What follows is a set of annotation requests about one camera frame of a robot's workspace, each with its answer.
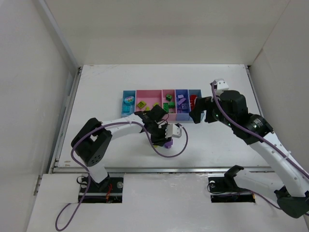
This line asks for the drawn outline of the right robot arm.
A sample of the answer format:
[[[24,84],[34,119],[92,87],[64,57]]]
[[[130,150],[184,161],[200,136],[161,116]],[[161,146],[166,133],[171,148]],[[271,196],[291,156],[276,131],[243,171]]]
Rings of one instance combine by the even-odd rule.
[[[210,178],[210,191],[228,197],[247,191],[276,201],[279,209],[293,218],[309,213],[309,174],[279,141],[273,128],[260,115],[248,112],[246,98],[236,90],[224,90],[216,97],[196,98],[189,113],[194,123],[221,122],[256,151],[281,179],[273,182],[234,165],[223,177]]]

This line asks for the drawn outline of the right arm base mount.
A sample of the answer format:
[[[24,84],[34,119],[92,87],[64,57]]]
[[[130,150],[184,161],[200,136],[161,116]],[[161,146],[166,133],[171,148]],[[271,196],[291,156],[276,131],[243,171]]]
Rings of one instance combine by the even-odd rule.
[[[235,165],[222,176],[208,177],[207,190],[211,194],[212,203],[255,203],[254,194],[236,184],[234,177],[244,170]]]

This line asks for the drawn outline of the dark green lego piece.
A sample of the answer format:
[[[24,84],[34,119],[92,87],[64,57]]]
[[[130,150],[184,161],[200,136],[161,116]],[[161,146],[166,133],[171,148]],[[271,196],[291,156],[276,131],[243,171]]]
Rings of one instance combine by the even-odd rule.
[[[170,101],[172,100],[172,96],[169,95],[169,94],[167,94],[167,95],[166,95],[166,100],[170,102]]]

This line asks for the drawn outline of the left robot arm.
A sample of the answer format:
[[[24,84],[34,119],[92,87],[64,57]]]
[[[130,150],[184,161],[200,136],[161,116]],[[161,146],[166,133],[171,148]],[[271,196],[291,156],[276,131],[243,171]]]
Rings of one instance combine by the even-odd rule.
[[[153,146],[171,148],[173,139],[167,137],[169,124],[159,125],[167,113],[156,106],[150,111],[137,111],[111,122],[89,119],[71,142],[71,147],[87,167],[91,180],[99,191],[107,188],[110,176],[101,161],[112,140],[135,133],[147,133]]]

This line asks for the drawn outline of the purple lego brick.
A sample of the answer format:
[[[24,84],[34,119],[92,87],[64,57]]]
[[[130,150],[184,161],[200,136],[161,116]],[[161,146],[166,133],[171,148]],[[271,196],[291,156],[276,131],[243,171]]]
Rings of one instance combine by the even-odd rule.
[[[188,111],[187,98],[183,94],[180,94],[177,96],[177,112],[181,114],[181,113],[187,113],[187,111]]]

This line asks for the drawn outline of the teal lego bricks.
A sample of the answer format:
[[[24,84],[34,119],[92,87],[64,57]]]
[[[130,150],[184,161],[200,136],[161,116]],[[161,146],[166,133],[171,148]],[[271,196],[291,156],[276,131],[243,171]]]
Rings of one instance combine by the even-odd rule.
[[[125,105],[122,108],[122,114],[131,114],[133,110],[134,109],[132,105],[131,106]]]

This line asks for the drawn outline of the red round flower lego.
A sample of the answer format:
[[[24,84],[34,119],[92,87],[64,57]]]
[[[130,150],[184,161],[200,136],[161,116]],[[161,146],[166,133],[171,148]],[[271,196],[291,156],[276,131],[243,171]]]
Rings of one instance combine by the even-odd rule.
[[[190,107],[194,109],[196,104],[197,95],[190,95]]]

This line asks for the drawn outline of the lavender flower lego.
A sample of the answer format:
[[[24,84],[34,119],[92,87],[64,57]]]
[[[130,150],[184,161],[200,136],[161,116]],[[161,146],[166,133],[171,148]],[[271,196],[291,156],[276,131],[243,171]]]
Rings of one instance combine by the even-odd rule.
[[[173,139],[171,138],[169,141],[164,143],[164,148],[170,149],[173,146]]]

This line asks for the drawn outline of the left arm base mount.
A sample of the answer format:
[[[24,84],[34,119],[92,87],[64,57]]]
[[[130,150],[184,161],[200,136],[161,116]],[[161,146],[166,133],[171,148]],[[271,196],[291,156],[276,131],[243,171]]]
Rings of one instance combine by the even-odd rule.
[[[123,177],[108,177],[103,184],[103,189],[91,180],[82,203],[122,203],[123,180]]]

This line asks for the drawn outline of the green lego row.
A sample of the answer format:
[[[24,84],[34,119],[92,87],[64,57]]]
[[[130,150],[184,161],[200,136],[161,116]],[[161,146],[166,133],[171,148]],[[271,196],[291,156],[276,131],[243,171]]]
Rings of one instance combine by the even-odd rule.
[[[164,102],[163,103],[163,109],[169,113],[172,114],[175,111],[175,102]]]

